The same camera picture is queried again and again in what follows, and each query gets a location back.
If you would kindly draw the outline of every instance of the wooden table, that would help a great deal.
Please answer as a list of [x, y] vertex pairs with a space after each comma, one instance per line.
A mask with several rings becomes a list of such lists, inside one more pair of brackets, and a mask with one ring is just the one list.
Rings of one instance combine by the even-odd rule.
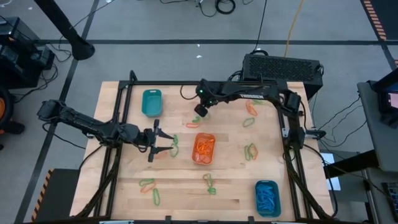
[[[302, 96], [307, 109], [307, 126], [312, 126], [308, 101], [302, 83], [288, 83], [292, 91]], [[95, 118], [111, 119], [116, 100], [118, 82], [103, 82], [95, 111]], [[235, 220], [245, 221], [248, 216], [255, 220], [294, 221], [292, 200], [284, 160], [276, 109], [265, 101], [256, 105], [256, 122], [247, 128], [242, 123], [251, 115], [246, 111], [246, 100], [229, 104], [220, 103], [209, 109], [210, 119], [203, 121], [196, 129], [186, 128], [196, 116], [194, 107], [198, 98], [187, 101], [179, 93], [180, 86], [134, 85], [127, 118], [128, 123], [144, 128], [153, 127], [154, 119], [146, 118], [141, 112], [142, 93], [156, 88], [162, 91], [163, 113], [160, 127], [179, 138], [180, 151], [172, 158], [169, 152], [156, 155], [148, 163], [147, 153], [140, 153], [134, 146], [124, 144], [119, 166], [112, 219], [164, 220], [171, 215], [173, 220]], [[184, 86], [186, 97], [193, 96], [195, 86]], [[209, 166], [194, 164], [191, 155], [197, 133], [211, 133], [216, 137], [215, 155]], [[253, 142], [259, 151], [256, 161], [247, 161], [244, 146]], [[170, 146], [169, 139], [158, 138], [157, 146]], [[306, 144], [318, 149], [315, 140]], [[85, 156], [98, 147], [96, 140], [89, 140]], [[99, 185], [105, 149], [89, 158], [83, 166], [76, 188], [70, 215], [76, 215], [90, 200]], [[309, 191], [324, 210], [332, 214], [333, 208], [320, 158], [311, 150], [302, 149], [302, 160]], [[211, 173], [215, 180], [216, 195], [207, 192], [204, 174]], [[140, 193], [141, 179], [155, 178], [161, 202], [157, 207], [152, 201], [152, 192]], [[258, 215], [254, 202], [254, 185], [258, 180], [273, 180], [279, 186], [282, 213], [277, 218]], [[297, 188], [301, 216], [305, 217], [302, 194]], [[104, 195], [101, 214], [104, 214], [108, 193]]]

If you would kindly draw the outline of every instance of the blue plastic container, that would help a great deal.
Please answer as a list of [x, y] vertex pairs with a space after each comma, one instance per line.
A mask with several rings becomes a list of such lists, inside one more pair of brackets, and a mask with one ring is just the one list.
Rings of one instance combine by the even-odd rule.
[[155, 118], [162, 114], [162, 92], [160, 90], [145, 90], [142, 95], [141, 111], [148, 118]]
[[[262, 202], [260, 202], [259, 194], [260, 190], [263, 189], [263, 187], [267, 188], [270, 190], [273, 195], [273, 203], [274, 203], [274, 210], [268, 210], [264, 209], [264, 206], [262, 205]], [[256, 197], [256, 209], [257, 212], [262, 216], [262, 217], [278, 217], [281, 213], [280, 209], [280, 198], [279, 198], [279, 190], [278, 190], [278, 185], [272, 181], [272, 180], [260, 180], [259, 182], [256, 183], [256, 186], [254, 187], [254, 192], [255, 192], [255, 197]]]

